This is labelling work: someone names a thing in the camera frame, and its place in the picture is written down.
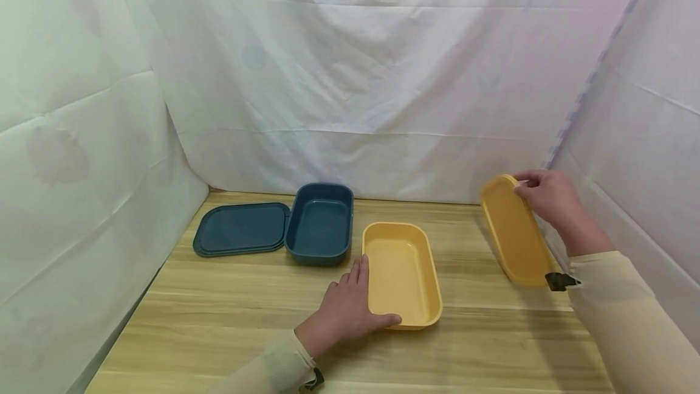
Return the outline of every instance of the yellow container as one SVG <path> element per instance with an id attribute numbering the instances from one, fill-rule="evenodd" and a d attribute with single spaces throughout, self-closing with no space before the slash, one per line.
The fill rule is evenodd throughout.
<path id="1" fill-rule="evenodd" d="M 420 330 L 442 315 L 438 275 L 425 232 L 413 224 L 373 223 L 362 252 L 369 258 L 369 310 L 399 314 L 391 329 Z"/>
<path id="2" fill-rule="evenodd" d="M 529 205 L 514 192 L 519 182 L 493 178 L 482 188 L 482 208 L 496 245 L 496 257 L 513 283 L 547 286 L 544 275 L 555 271 L 552 255 Z"/>

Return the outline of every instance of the table surface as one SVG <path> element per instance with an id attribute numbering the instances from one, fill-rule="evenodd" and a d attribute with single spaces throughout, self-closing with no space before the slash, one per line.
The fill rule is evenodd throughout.
<path id="1" fill-rule="evenodd" d="M 192 241 L 223 204 L 293 197 L 212 191 L 168 257 L 88 394 L 205 393 L 294 328 L 349 269 L 297 265 L 283 249 L 203 259 Z M 517 288 L 494 259 L 478 206 L 355 200 L 352 255 L 370 223 L 428 234 L 444 310 L 420 331 L 379 331 L 318 366 L 321 393 L 611 393 L 565 292 Z"/>

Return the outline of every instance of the beige sleeve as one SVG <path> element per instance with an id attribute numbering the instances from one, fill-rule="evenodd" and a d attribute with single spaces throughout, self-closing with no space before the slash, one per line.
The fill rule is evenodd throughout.
<path id="1" fill-rule="evenodd" d="M 316 378 L 316 363 L 294 334 L 288 331 L 260 356 L 223 380 L 210 394 L 298 393 Z"/>
<path id="2" fill-rule="evenodd" d="M 582 283 L 568 288 L 571 306 L 618 394 L 700 393 L 700 356 L 630 259 L 617 251 L 573 257 L 571 275 Z"/>

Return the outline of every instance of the white sheet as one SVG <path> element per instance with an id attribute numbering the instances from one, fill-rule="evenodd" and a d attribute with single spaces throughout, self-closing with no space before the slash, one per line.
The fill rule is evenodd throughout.
<path id="1" fill-rule="evenodd" d="M 699 76 L 697 0 L 640 0 L 556 167 L 700 350 Z"/>
<path id="2" fill-rule="evenodd" d="M 207 186 L 124 0 L 0 10 L 0 391 L 65 393 Z"/>
<path id="3" fill-rule="evenodd" d="M 127 0 L 194 171 L 477 202 L 549 158 L 630 0 Z"/>

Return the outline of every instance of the container lid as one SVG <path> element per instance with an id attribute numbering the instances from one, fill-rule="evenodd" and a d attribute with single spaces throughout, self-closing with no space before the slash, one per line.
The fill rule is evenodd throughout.
<path id="1" fill-rule="evenodd" d="M 194 252 L 216 257 L 275 251 L 283 245 L 289 207 L 282 203 L 220 206 L 209 210 L 194 235 Z"/>
<path id="2" fill-rule="evenodd" d="M 544 275 L 555 270 L 552 255 L 532 210 L 513 190 L 518 184 L 509 175 L 493 178 L 482 188 L 482 207 L 508 278 L 518 285 L 547 286 Z"/>

